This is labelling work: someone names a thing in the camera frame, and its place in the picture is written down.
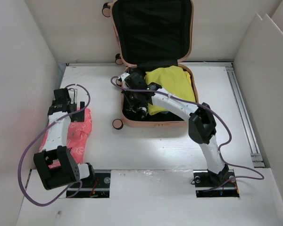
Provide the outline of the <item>lime green cloth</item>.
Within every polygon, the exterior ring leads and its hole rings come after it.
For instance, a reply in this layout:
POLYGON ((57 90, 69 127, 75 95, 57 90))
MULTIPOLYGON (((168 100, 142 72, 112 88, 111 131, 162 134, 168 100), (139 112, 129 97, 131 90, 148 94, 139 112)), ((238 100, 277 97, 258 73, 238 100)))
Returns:
POLYGON ((163 107, 148 104, 148 114, 149 115, 155 115, 158 113, 167 114, 169 113, 169 111, 163 107))

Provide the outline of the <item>black white patterned garment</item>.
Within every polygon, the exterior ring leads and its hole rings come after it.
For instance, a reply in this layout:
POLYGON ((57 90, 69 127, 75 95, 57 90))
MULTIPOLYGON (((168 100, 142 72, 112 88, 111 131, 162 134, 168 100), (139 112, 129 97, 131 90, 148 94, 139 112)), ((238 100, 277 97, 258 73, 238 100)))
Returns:
POLYGON ((142 121, 147 116, 147 105, 135 99, 131 92, 124 92, 123 113, 133 121, 142 121))

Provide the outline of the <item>pink tissue pack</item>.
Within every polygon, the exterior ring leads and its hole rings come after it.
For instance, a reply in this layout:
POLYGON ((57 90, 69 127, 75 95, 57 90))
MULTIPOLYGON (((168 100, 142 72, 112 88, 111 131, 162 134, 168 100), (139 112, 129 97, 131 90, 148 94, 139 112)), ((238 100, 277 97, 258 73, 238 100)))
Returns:
POLYGON ((84 110, 84 122, 72 122, 68 127, 66 146, 77 164, 83 163, 86 141, 92 131, 91 110, 84 110))

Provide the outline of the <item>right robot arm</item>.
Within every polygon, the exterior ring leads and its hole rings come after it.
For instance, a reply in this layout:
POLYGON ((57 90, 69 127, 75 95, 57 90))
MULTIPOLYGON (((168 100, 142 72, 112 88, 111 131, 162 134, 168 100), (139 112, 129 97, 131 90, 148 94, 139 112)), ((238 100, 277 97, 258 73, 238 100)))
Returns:
POLYGON ((210 183, 218 186, 225 181, 228 166, 220 157, 216 141, 216 121, 208 104, 197 105, 195 102, 183 100, 155 82, 148 85, 137 72, 123 73, 120 79, 125 89, 135 90, 132 92, 134 99, 165 108, 188 122, 188 135, 201 147, 207 162, 210 183))

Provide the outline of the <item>pink suitcase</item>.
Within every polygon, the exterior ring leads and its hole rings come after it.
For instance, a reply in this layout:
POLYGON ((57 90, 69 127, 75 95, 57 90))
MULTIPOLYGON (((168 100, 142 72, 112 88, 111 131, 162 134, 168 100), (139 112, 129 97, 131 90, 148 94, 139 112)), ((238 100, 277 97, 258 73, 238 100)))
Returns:
MULTIPOLYGON (((145 72, 179 66, 191 75, 193 91, 198 93, 193 73, 180 64, 190 55, 194 4, 192 0, 114 0, 106 2, 102 14, 112 19, 119 53, 115 63, 126 66, 125 72, 145 72)), ((114 119, 115 129, 126 124, 136 128, 176 128, 186 122, 175 114, 158 113, 142 121, 133 121, 123 113, 124 91, 121 91, 121 118, 114 119)))

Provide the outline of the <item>yellow cloth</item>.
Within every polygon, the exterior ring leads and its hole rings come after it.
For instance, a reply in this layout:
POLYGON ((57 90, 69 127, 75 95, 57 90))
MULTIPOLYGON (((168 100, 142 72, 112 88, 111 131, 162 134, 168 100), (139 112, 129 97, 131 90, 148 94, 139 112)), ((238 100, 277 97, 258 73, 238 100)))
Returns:
POLYGON ((178 98, 192 102, 196 101, 191 75, 181 67, 170 66, 146 72, 145 81, 147 84, 154 82, 160 85, 178 98))

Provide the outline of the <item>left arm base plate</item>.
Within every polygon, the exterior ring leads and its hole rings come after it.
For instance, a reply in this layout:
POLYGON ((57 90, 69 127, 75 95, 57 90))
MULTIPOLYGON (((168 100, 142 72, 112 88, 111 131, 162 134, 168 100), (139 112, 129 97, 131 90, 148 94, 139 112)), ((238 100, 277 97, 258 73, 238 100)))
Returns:
POLYGON ((95 179, 93 181, 84 181, 82 188, 76 194, 79 184, 72 185, 67 189, 66 197, 71 198, 109 198, 110 195, 110 170, 95 170, 95 179))

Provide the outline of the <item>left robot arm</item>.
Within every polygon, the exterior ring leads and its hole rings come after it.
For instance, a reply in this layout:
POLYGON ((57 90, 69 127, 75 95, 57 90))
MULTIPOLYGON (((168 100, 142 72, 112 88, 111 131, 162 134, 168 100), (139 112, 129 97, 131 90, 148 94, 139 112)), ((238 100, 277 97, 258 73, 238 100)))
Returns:
POLYGON ((92 131, 90 109, 77 103, 77 89, 54 90, 48 110, 50 128, 33 156, 35 167, 45 189, 51 190, 81 182, 92 186, 96 176, 90 163, 83 163, 88 136, 92 131))

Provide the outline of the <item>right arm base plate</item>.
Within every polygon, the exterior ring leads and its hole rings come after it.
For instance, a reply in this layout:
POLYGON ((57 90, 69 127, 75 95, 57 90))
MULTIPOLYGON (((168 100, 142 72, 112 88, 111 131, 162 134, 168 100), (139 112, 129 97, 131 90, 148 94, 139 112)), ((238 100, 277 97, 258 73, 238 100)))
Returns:
POLYGON ((195 186, 197 198, 239 198, 240 194, 236 182, 227 182, 224 184, 227 179, 234 176, 234 170, 230 169, 225 179, 219 184, 216 184, 210 180, 207 170, 194 170, 191 184, 195 186))

